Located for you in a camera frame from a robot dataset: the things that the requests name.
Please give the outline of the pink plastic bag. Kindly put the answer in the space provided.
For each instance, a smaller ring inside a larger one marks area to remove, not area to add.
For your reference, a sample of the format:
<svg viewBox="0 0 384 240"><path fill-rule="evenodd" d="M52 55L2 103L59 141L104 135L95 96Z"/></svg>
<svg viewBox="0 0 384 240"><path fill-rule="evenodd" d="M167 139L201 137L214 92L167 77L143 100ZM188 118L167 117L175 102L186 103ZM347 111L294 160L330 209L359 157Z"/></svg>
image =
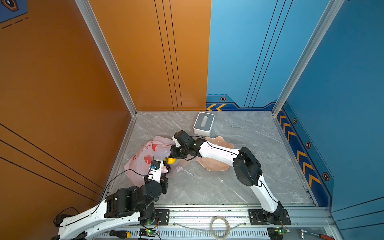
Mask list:
<svg viewBox="0 0 384 240"><path fill-rule="evenodd" d="M124 165L124 169L132 169L139 174L145 175L150 169L153 157L155 160L164 160L171 154L171 146L176 145L171 139L156 136L153 140L144 144L141 149ZM179 171L185 168L192 161L186 161L184 159L177 159L171 165L171 172L169 177L176 176ZM135 174L133 171L127 171L125 174L128 176L134 186L141 187L144 185L144 176Z"/></svg>

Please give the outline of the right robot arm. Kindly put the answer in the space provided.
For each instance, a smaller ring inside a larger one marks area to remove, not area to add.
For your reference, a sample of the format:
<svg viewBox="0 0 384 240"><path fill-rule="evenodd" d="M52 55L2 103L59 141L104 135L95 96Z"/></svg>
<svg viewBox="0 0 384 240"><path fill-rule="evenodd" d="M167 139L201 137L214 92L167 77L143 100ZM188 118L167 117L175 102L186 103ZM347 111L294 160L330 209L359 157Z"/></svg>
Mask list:
<svg viewBox="0 0 384 240"><path fill-rule="evenodd" d="M252 189L262 207L262 220L270 225L281 224L285 218L285 208L270 191L261 169L261 164L246 147L230 149L210 143L207 139L193 139L181 130L173 137L175 145L171 147L171 158L192 159L209 158L234 168L240 183Z"/></svg>

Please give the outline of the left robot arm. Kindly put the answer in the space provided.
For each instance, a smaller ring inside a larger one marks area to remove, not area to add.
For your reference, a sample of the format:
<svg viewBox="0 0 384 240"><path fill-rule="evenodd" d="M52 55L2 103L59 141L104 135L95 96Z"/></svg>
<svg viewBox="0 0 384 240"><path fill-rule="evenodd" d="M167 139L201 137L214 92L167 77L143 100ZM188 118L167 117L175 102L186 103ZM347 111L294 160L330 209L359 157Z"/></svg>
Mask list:
<svg viewBox="0 0 384 240"><path fill-rule="evenodd" d="M78 215L60 214L53 240L89 240L101 233L115 233L123 226L158 224L155 202L168 190L168 179L149 181L141 187L117 190L95 207Z"/></svg>

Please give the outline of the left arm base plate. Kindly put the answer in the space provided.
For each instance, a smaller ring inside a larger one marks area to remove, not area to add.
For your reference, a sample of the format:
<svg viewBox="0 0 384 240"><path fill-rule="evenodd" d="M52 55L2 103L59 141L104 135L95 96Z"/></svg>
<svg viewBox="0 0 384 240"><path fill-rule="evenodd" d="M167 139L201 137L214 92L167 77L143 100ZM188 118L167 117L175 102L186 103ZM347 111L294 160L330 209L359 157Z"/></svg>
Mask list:
<svg viewBox="0 0 384 240"><path fill-rule="evenodd" d="M150 226L167 226L170 220L170 209L155 209L156 217Z"/></svg>

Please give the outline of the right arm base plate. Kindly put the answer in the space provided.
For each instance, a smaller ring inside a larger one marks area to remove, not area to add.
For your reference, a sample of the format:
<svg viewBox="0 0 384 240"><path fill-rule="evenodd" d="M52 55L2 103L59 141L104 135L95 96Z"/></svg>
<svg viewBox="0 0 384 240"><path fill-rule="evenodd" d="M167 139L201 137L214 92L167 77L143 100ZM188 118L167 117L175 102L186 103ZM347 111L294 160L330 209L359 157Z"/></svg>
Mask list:
<svg viewBox="0 0 384 240"><path fill-rule="evenodd" d="M259 225L285 225L292 224L289 213L283 209L279 214L268 213L262 209L249 209L248 210L250 223L252 226Z"/></svg>

